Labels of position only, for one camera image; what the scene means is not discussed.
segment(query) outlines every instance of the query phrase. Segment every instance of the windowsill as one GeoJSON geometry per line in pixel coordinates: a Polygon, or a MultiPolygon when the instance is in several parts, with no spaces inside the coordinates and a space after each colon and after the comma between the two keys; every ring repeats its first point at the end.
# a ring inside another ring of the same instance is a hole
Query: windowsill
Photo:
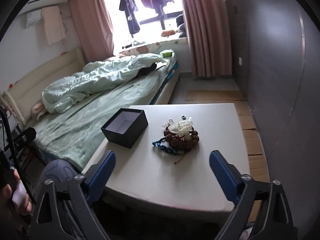
{"type": "Polygon", "coordinates": [[[131,49],[137,49],[137,48],[152,45],[152,44],[157,44],[160,47],[164,44],[186,44],[186,43],[188,43],[188,37],[179,38],[179,34],[177,33],[175,35],[170,35],[169,37],[159,37],[159,39],[156,39],[156,41],[153,41],[153,42],[147,42],[147,43],[140,44],[137,46],[129,47],[127,49],[122,49],[120,52],[118,52],[116,54],[122,54],[124,52],[128,52],[131,49]]]}

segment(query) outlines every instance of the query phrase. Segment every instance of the hand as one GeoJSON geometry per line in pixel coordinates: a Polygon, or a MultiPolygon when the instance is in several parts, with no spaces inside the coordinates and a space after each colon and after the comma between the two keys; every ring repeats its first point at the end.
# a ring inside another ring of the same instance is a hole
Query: hand
{"type": "MultiPolygon", "coordinates": [[[[20,176],[17,172],[17,170],[14,170],[14,177],[16,181],[18,182],[20,180],[20,176]]],[[[0,190],[0,205],[6,206],[8,200],[12,196],[12,189],[9,184],[7,184],[5,187],[3,187],[0,190]]],[[[28,215],[31,213],[32,210],[32,204],[29,201],[29,195],[26,194],[24,200],[22,201],[22,204],[19,207],[16,207],[16,210],[21,215],[28,215]]]]}

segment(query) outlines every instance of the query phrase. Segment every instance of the towel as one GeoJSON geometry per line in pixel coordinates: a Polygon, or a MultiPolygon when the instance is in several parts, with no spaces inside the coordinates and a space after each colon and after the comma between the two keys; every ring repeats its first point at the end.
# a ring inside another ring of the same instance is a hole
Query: towel
{"type": "Polygon", "coordinates": [[[58,6],[44,7],[41,12],[49,45],[66,38],[58,6]]]}

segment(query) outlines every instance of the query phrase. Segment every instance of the screw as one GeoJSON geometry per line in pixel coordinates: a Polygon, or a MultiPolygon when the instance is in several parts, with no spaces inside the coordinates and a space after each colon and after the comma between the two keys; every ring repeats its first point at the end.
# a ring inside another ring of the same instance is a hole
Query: screw
{"type": "Polygon", "coordinates": [[[276,185],[281,185],[281,182],[279,181],[279,179],[274,179],[273,181],[273,184],[276,184],[276,185]]]}
{"type": "Polygon", "coordinates": [[[243,175],[241,176],[241,178],[244,179],[244,180],[246,180],[246,181],[251,180],[251,177],[250,177],[250,175],[248,175],[248,174],[243,174],[243,175]]]}
{"type": "Polygon", "coordinates": [[[46,179],[46,180],[44,181],[44,184],[50,185],[52,182],[53,182],[52,179],[46,179]]]}
{"type": "Polygon", "coordinates": [[[76,176],[75,176],[75,180],[81,180],[81,179],[83,179],[84,178],[84,175],[83,174],[77,174],[76,176]]]}

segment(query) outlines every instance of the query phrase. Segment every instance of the pink curtain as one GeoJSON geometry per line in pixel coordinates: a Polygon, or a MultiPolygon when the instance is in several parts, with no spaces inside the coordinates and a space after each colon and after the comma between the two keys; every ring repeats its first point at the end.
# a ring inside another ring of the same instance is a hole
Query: pink curtain
{"type": "Polygon", "coordinates": [[[113,56],[113,27],[104,0],[69,0],[69,5],[87,61],[113,56]]]}
{"type": "Polygon", "coordinates": [[[223,0],[182,0],[195,77],[231,75],[231,43],[223,0]]]}

